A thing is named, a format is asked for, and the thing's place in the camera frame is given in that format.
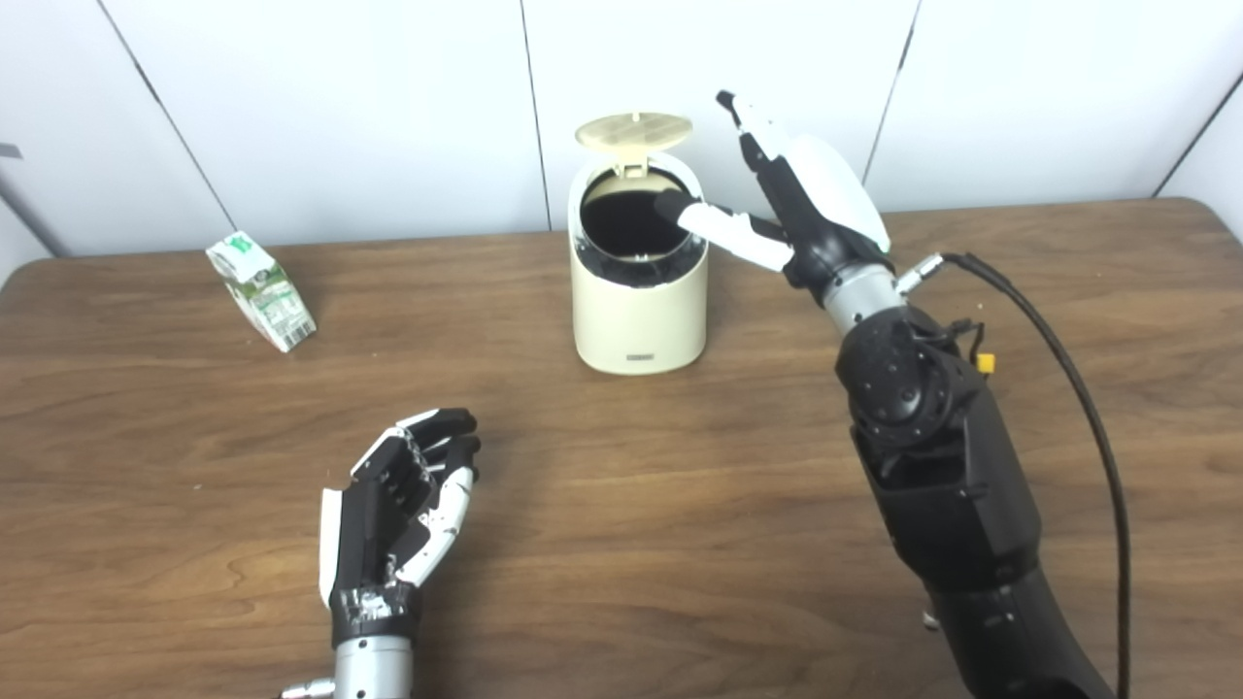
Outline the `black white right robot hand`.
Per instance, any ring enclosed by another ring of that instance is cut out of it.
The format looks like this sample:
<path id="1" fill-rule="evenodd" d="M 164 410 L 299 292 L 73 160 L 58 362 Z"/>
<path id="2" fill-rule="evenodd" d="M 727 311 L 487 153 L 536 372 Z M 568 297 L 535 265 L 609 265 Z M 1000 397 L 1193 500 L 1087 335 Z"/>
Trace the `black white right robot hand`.
<path id="1" fill-rule="evenodd" d="M 787 134 L 733 92 L 720 91 L 718 103 L 735 123 L 743 162 L 755 173 L 774 220 L 675 192 L 658 194 L 658 216 L 751 264 L 782 272 L 791 287 L 808 291 L 818 305 L 855 267 L 892 269 L 888 228 L 844 155 L 820 138 Z"/>

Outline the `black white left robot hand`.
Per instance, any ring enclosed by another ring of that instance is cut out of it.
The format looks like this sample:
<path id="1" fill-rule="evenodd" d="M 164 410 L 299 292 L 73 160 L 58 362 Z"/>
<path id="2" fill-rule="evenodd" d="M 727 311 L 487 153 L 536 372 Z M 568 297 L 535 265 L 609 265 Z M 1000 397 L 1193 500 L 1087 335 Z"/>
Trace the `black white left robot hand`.
<path id="1" fill-rule="evenodd" d="M 392 636 L 415 642 L 423 585 L 462 529 L 480 450 L 479 420 L 440 408 L 387 427 L 319 502 L 319 598 L 329 646 Z"/>

